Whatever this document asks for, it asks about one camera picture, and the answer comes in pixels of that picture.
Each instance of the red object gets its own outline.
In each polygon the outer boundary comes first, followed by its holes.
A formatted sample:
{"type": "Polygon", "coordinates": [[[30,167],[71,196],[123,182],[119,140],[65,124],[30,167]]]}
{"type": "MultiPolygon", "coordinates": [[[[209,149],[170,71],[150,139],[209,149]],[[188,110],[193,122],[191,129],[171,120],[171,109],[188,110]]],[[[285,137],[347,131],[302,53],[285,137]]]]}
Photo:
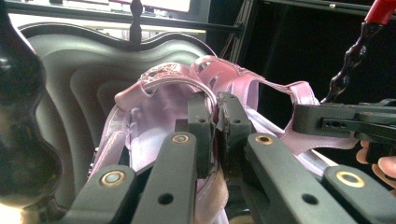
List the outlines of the red object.
{"type": "Polygon", "coordinates": [[[396,0],[375,0],[365,21],[387,24],[396,8],[396,0]]]}

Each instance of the chair backrest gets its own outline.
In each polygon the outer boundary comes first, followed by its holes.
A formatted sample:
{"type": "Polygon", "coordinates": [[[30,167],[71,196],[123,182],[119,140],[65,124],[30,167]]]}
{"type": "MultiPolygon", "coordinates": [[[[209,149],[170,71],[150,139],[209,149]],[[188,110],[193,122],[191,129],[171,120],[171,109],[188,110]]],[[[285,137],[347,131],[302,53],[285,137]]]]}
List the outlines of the chair backrest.
{"type": "Polygon", "coordinates": [[[47,93],[36,118],[63,162],[55,196],[64,207],[87,181],[114,95],[159,63],[190,65],[201,56],[215,55],[203,42],[182,34],[162,34],[134,48],[128,41],[71,24],[37,23],[20,30],[47,73],[47,93]]]}

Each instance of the human hand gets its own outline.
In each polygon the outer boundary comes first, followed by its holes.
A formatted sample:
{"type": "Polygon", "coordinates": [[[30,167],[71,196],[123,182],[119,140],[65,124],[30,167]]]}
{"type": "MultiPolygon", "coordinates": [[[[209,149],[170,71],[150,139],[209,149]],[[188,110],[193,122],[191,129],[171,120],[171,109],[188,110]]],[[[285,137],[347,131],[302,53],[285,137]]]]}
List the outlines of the human hand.
{"type": "MultiPolygon", "coordinates": [[[[361,146],[363,148],[356,154],[356,159],[360,163],[367,164],[366,155],[369,149],[369,142],[361,141],[361,146]]],[[[378,164],[372,165],[372,169],[379,178],[394,188],[390,192],[396,196],[396,181],[389,180],[385,177],[385,175],[388,175],[396,178],[396,157],[382,157],[378,160],[378,164]]]]}

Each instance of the tufted backrest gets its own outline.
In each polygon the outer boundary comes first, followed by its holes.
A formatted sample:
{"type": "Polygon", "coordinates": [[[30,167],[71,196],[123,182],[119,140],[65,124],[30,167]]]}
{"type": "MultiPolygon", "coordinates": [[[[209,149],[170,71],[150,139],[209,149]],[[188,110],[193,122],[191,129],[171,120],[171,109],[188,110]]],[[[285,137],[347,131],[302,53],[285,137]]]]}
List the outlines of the tufted backrest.
{"type": "Polygon", "coordinates": [[[201,56],[214,55],[201,41],[182,34],[159,35],[134,49],[128,41],[70,24],[31,24],[21,32],[46,69],[47,93],[36,117],[40,132],[63,162],[55,196],[65,207],[87,181],[114,95],[154,65],[190,65],[201,56]]]}

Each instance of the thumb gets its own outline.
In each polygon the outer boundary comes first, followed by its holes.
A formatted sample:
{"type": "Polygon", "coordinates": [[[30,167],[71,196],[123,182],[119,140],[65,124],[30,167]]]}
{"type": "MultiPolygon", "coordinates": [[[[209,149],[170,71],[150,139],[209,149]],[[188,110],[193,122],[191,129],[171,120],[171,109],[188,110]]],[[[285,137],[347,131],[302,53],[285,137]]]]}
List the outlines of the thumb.
{"type": "Polygon", "coordinates": [[[383,157],[378,160],[378,166],[384,174],[396,178],[396,157],[383,157]]]}

